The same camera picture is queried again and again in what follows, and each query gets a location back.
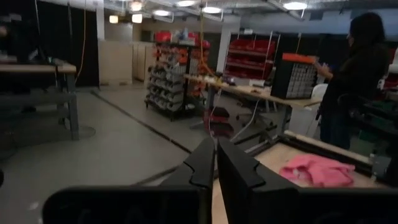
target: wooden tabletop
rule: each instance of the wooden tabletop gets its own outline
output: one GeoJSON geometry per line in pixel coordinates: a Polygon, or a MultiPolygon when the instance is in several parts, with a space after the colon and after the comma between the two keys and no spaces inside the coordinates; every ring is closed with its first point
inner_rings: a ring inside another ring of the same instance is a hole
{"type": "MultiPolygon", "coordinates": [[[[322,142],[319,142],[315,139],[311,139],[308,137],[296,135],[291,132],[285,132],[286,134],[291,134],[295,136],[296,138],[299,138],[300,140],[315,144],[317,146],[324,146],[325,149],[329,149],[335,152],[341,152],[342,154],[345,154],[347,156],[351,156],[355,159],[359,159],[361,161],[366,161],[366,157],[361,156],[359,154],[349,152],[344,149],[340,149],[335,146],[331,146],[322,142]]],[[[278,143],[274,146],[272,146],[270,149],[264,151],[263,153],[259,154],[256,156],[256,159],[264,166],[269,168],[270,170],[274,171],[275,173],[279,173],[279,170],[286,165],[286,163],[292,159],[293,157],[304,154],[304,152],[299,151],[296,148],[287,146],[282,143],[278,143]]],[[[382,185],[378,182],[375,182],[374,180],[370,179],[369,177],[366,177],[362,174],[353,172],[353,178],[354,178],[354,184],[352,187],[355,188],[384,188],[387,187],[385,185],[382,185]]],[[[310,187],[307,183],[305,182],[294,182],[295,184],[301,186],[301,187],[310,187]]],[[[220,187],[220,182],[219,180],[215,180],[213,184],[213,206],[212,206],[212,213],[213,213],[213,223],[217,224],[228,224],[228,219],[226,216],[225,212],[225,207],[224,207],[224,201],[223,201],[223,196],[221,193],[221,187],[220,187]]]]}
{"type": "Polygon", "coordinates": [[[223,90],[235,93],[235,94],[243,94],[248,96],[253,96],[255,98],[260,98],[264,100],[274,101],[276,103],[281,103],[283,105],[289,105],[291,107],[306,107],[318,104],[322,101],[322,99],[312,98],[312,99],[304,99],[304,100],[284,100],[278,97],[271,96],[270,88],[257,88],[253,86],[230,86],[227,83],[220,83],[216,81],[205,80],[202,77],[196,77],[192,75],[184,75],[184,78],[197,81],[197,82],[205,82],[209,85],[213,85],[215,87],[222,88],[223,90]]]}
{"type": "MultiPolygon", "coordinates": [[[[61,60],[55,60],[58,65],[58,71],[60,73],[75,74],[76,66],[61,60]]],[[[0,72],[9,73],[53,73],[55,72],[54,65],[18,65],[18,64],[1,64],[0,72]]]]}

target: ceiling light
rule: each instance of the ceiling light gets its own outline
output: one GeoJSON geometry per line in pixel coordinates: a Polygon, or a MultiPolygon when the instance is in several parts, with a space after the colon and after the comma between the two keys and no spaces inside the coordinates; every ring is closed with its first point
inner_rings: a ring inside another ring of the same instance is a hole
{"type": "Polygon", "coordinates": [[[216,13],[220,13],[222,10],[220,8],[217,7],[204,7],[202,9],[202,12],[204,13],[209,13],[209,14],[216,14],[216,13]]]}
{"type": "Polygon", "coordinates": [[[288,10],[302,10],[307,8],[307,4],[302,2],[290,2],[284,4],[284,7],[288,10]]]}
{"type": "Polygon", "coordinates": [[[110,16],[109,22],[113,23],[113,24],[117,24],[119,22],[119,17],[118,16],[110,16]]]}
{"type": "Polygon", "coordinates": [[[165,10],[155,10],[153,13],[156,16],[169,16],[171,14],[169,11],[165,10]]]}
{"type": "Polygon", "coordinates": [[[131,21],[135,23],[141,23],[142,22],[142,14],[134,14],[131,16],[131,21]]]}
{"type": "Polygon", "coordinates": [[[133,0],[133,2],[130,3],[130,9],[133,12],[140,11],[142,9],[142,2],[140,0],[133,0]]]}
{"type": "Polygon", "coordinates": [[[186,1],[179,1],[177,3],[175,3],[178,7],[188,7],[188,6],[193,6],[194,4],[196,4],[196,1],[192,1],[192,0],[186,0],[186,1]]]}

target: pink cloth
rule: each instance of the pink cloth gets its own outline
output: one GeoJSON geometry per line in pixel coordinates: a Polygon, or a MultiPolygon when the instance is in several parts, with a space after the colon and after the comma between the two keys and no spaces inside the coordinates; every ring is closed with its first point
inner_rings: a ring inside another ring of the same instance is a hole
{"type": "Polygon", "coordinates": [[[342,187],[353,184],[350,172],[354,169],[354,165],[304,154],[291,159],[279,174],[289,180],[304,180],[314,187],[342,187]]]}

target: workbench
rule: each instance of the workbench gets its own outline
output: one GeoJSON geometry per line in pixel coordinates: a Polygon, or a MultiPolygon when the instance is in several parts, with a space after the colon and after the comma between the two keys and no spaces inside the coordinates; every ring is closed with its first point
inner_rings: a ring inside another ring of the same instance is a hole
{"type": "Polygon", "coordinates": [[[32,76],[36,74],[48,74],[55,76],[57,79],[57,92],[46,93],[42,95],[3,95],[0,96],[0,109],[13,109],[24,106],[39,106],[56,104],[57,111],[67,111],[67,118],[70,121],[70,131],[73,140],[79,139],[77,103],[76,103],[76,86],[75,73],[76,66],[69,63],[55,59],[55,65],[42,64],[16,64],[16,63],[0,63],[0,75],[7,73],[7,75],[20,75],[21,73],[28,73],[32,76]]]}
{"type": "Polygon", "coordinates": [[[322,99],[318,98],[302,99],[302,100],[285,100],[271,96],[270,88],[258,88],[253,86],[231,86],[228,85],[227,83],[216,82],[214,79],[210,80],[193,75],[184,75],[184,78],[186,78],[187,81],[190,80],[190,81],[202,82],[208,84],[208,94],[205,105],[206,110],[209,110],[213,106],[216,88],[220,88],[223,91],[228,91],[232,94],[251,96],[260,100],[269,100],[279,103],[280,108],[278,108],[278,111],[280,111],[280,113],[278,113],[276,135],[280,135],[285,131],[288,117],[292,112],[292,107],[304,108],[306,106],[312,106],[318,104],[322,101],[322,99]]]}
{"type": "MultiPolygon", "coordinates": [[[[369,160],[368,157],[338,148],[336,146],[326,144],[324,142],[317,141],[312,138],[308,138],[306,136],[294,134],[290,131],[285,131],[284,134],[285,134],[285,136],[289,136],[291,138],[298,139],[300,142],[304,142],[311,146],[316,146],[316,147],[320,147],[322,149],[326,149],[327,151],[330,151],[332,153],[338,153],[340,155],[352,158],[355,161],[358,161],[362,164],[367,164],[367,165],[371,166],[371,161],[369,160]]],[[[274,171],[275,173],[279,173],[279,170],[283,166],[285,166],[286,163],[293,157],[295,157],[299,154],[307,153],[307,152],[300,150],[299,148],[292,147],[292,146],[289,146],[289,145],[281,143],[281,142],[271,143],[268,145],[267,149],[262,149],[257,152],[256,151],[246,151],[246,152],[249,155],[256,158],[262,165],[266,166],[267,168],[274,171]]],[[[366,188],[385,188],[385,187],[388,187],[382,183],[376,182],[374,179],[372,179],[364,174],[360,174],[358,172],[353,172],[352,175],[354,178],[354,184],[352,187],[356,187],[356,188],[364,188],[364,187],[366,187],[366,188]]],[[[294,183],[300,187],[310,187],[305,182],[294,182],[294,183]]],[[[213,202],[212,203],[213,203],[213,206],[212,206],[213,223],[227,224],[228,220],[227,220],[227,216],[226,216],[226,212],[225,212],[220,182],[218,179],[216,179],[213,183],[213,202]]]]}

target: woman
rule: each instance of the woman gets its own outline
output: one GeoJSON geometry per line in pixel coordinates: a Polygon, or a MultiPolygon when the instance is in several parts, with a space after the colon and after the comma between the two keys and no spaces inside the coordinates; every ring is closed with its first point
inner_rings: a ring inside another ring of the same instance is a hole
{"type": "Polygon", "coordinates": [[[314,63],[318,74],[329,80],[320,107],[321,140],[343,149],[349,149],[351,134],[347,113],[338,105],[338,98],[348,93],[373,99],[389,66],[379,15],[369,12],[353,19],[347,39],[349,55],[340,69],[332,73],[326,65],[314,63]]]}

